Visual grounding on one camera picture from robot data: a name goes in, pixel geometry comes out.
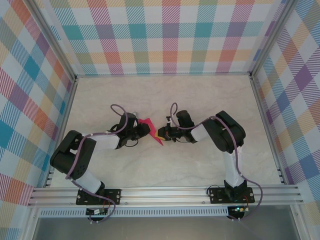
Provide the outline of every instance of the purple cable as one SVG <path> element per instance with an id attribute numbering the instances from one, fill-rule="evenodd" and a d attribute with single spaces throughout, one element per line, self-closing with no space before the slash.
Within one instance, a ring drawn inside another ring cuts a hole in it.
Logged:
<path id="1" fill-rule="evenodd" d="M 233 145 L 234 145 L 235 167 L 236 167 L 236 170 L 237 170 L 238 174 L 239 174 L 244 180 L 246 180 L 247 182 L 252 183 L 252 184 L 254 184 L 254 185 L 257 185 L 258 188 L 260 189 L 260 192 L 261 192 L 260 199 L 259 199 L 259 202 L 258 202 L 258 204 L 256 205 L 256 207 L 252 210 L 252 212 L 251 212 L 249 215 L 244 216 L 242 219 L 245 219 L 245 218 L 248 218 L 248 217 L 252 216 L 252 214 L 256 211 L 256 209 L 258 209 L 258 207 L 260 206 L 260 204 L 261 204 L 261 202 L 262 202 L 262 198 L 263 198 L 263 196 L 264 196 L 264 192 L 263 192 L 262 187 L 261 187 L 257 182 L 249 180 L 248 178 L 246 178 L 246 177 L 241 173 L 241 171 L 240 171 L 240 169 L 239 169 L 239 159 L 238 159 L 237 143 L 236 143 L 235 137 L 234 137 L 234 135 L 232 134 L 230 128 L 229 128 L 220 118 L 218 118 L 218 117 L 216 117 L 216 116 L 210 116 L 210 117 L 208 117 L 206 120 L 204 120 L 204 121 L 200 122 L 199 124 L 197 124 L 197 125 L 195 125 L 195 126 L 192 126 L 192 127 L 181 127 L 181 126 L 178 126 L 178 125 L 175 123 L 174 119 L 173 119 L 173 115 L 176 114 L 177 110 L 178 110 L 178 104 L 177 104 L 176 102 L 174 102 L 174 103 L 171 105 L 171 108 L 170 108 L 170 117 L 171 117 L 172 123 L 173 123 L 178 129 L 182 129 L 182 130 L 194 129 L 194 128 L 200 126 L 201 124 L 203 124 L 203 123 L 204 123 L 205 121 L 207 121 L 208 119 L 213 119 L 213 120 L 218 120 L 218 121 L 224 126 L 224 128 L 227 130 L 227 132 L 229 133 L 229 135 L 230 135 L 230 137 L 231 137 L 231 139 L 232 139 Z"/>
<path id="2" fill-rule="evenodd" d="M 122 106 L 120 106 L 120 105 L 118 105 L 118 104 L 112 104 L 112 105 L 110 106 L 111 110 L 114 111 L 114 112 L 115 112 L 116 114 L 118 114 L 119 116 L 121 116 L 121 114 L 118 113 L 116 110 L 114 110 L 113 107 L 118 107 L 118 108 L 120 108 L 120 109 L 124 112 L 124 115 L 125 115 L 125 123 L 124 123 L 123 127 L 120 128 L 120 129 L 117 130 L 117 131 L 114 131 L 114 132 L 96 132 L 96 133 L 92 133 L 92 134 L 85 135 L 85 136 L 81 139 L 81 141 L 80 141 L 78 150 L 77 150 L 77 152 L 76 152 L 76 154 L 75 154 L 75 158 L 74 158 L 74 161 L 73 161 L 73 165 L 71 166 L 69 172 L 68 172 L 67 175 L 65 176 L 65 179 L 67 179 L 67 180 L 70 179 L 70 175 L 72 174 L 72 172 L 74 171 L 74 169 L 75 169 L 75 167 L 76 167 L 76 165 L 77 165 L 77 162 L 78 162 L 78 159 L 79 159 L 79 154 L 80 154 L 82 145 L 84 144 L 84 141 L 85 141 L 87 138 L 92 137 L 92 136 L 100 136 L 100 135 L 115 135 L 115 134 L 117 134 L 117 133 L 120 133 L 123 129 L 125 129 L 125 127 L 127 126 L 127 123 L 128 123 L 128 114 L 127 114 L 126 110 L 125 110 Z M 101 221 L 93 221 L 93 220 L 91 219 L 91 216 L 89 216 L 89 219 L 91 220 L 91 222 L 96 223 L 96 224 L 101 223 L 101 222 L 104 222 L 105 220 L 107 220 L 108 218 L 110 218 L 110 216 L 115 212 L 115 210 L 116 210 L 116 204 L 115 204 L 114 201 L 112 201 L 111 199 L 109 199 L 109 198 L 107 198 L 107 197 L 94 194 L 93 192 L 90 192 L 90 191 L 88 191 L 87 189 L 84 189 L 82 186 L 80 186 L 79 184 L 77 184 L 73 179 L 71 180 L 71 182 L 72 182 L 74 185 L 76 185 L 78 188 L 82 189 L 82 191 L 86 192 L 87 194 L 90 194 L 91 196 L 94 196 L 94 197 L 97 197 L 97 198 L 104 199 L 104 200 L 109 201 L 110 203 L 113 204 L 113 209 L 112 209 L 111 213 L 110 213 L 108 216 L 104 217 Z"/>
<path id="3" fill-rule="evenodd" d="M 115 210 L 116 210 L 116 203 L 115 203 L 113 200 L 111 200 L 110 198 L 107 198 L 107 197 L 105 197 L 105 196 L 100 196 L 100 195 L 94 194 L 94 193 L 88 191 L 87 189 L 84 189 L 81 185 L 79 185 L 78 183 L 76 183 L 76 181 L 74 181 L 74 180 L 72 180 L 71 182 L 72 182 L 74 185 L 76 185 L 78 188 L 80 188 L 82 191 L 84 191 L 85 193 L 90 194 L 91 196 L 94 196 L 94 197 L 97 197 L 97 198 L 100 198 L 100 199 L 104 199 L 104 200 L 106 200 L 106 201 L 109 201 L 109 202 L 112 203 L 112 205 L 113 205 L 113 209 L 112 209 L 111 213 L 110 213 L 108 216 L 104 217 L 104 218 L 103 218 L 102 220 L 100 220 L 100 221 L 94 221 L 94 220 L 92 220 L 92 219 L 91 219 L 91 215 L 90 215 L 90 216 L 89 216 L 89 220 L 91 221 L 91 223 L 95 223 L 95 224 L 102 223 L 102 222 L 104 222 L 105 220 L 109 219 L 112 214 L 114 214 L 114 212 L 115 212 Z"/>

